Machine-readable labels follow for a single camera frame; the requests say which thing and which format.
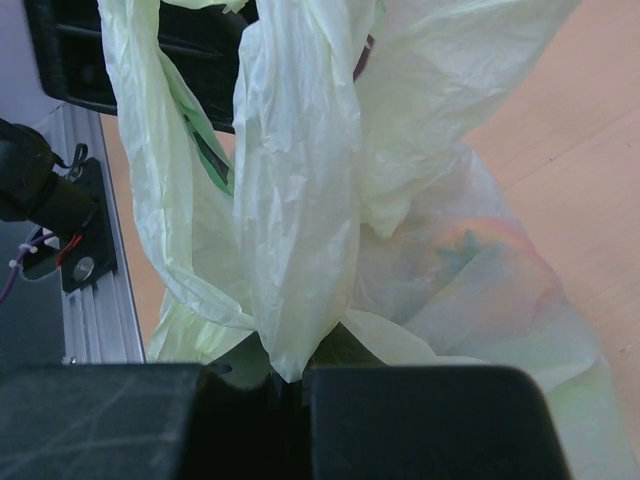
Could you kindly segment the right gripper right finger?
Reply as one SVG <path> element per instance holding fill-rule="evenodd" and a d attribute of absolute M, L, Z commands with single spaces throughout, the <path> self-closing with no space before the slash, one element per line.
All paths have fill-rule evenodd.
<path fill-rule="evenodd" d="M 510 367 L 323 368 L 314 479 L 568 479 L 541 391 Z"/>

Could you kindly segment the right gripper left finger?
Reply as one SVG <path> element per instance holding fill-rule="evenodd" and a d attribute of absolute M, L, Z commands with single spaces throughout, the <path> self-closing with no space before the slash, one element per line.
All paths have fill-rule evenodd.
<path fill-rule="evenodd" d="M 277 469 L 266 390 L 198 365 L 1 375 L 4 479 L 249 479 Z"/>

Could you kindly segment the orange persimmon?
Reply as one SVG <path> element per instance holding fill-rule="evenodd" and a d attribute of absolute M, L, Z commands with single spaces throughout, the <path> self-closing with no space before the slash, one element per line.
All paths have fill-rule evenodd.
<path fill-rule="evenodd" d="M 399 301 L 398 323 L 519 330 L 562 301 L 557 275 L 513 222 L 467 216 L 429 226 L 402 249 L 412 288 Z"/>

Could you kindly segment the light green plastic bag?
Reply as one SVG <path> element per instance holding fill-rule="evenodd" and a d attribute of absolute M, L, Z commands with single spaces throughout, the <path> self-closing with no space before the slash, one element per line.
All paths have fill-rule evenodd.
<path fill-rule="evenodd" d="M 574 2 L 261 1 L 237 49 L 225 173 L 160 49 L 159 3 L 98 9 L 135 223 L 166 287 L 149 360 L 209 363 L 257 334 L 296 381 L 343 327 L 387 365 L 509 365 L 543 391 L 574 478 L 638 477 L 610 367 L 560 281 L 562 301 L 526 329 L 394 319 L 412 236 L 467 216 L 522 230 L 462 138 L 530 73 Z"/>

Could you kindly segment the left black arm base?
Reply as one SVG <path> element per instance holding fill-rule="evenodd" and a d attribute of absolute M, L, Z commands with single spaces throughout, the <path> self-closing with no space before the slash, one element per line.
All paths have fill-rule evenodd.
<path fill-rule="evenodd" d="M 53 172 L 50 179 L 50 194 L 28 220 L 38 226 L 34 238 L 51 233 L 52 243 L 27 254 L 23 276 L 35 281 L 57 271 L 62 290 L 70 293 L 117 268 L 102 166 L 79 143 L 65 173 Z"/>

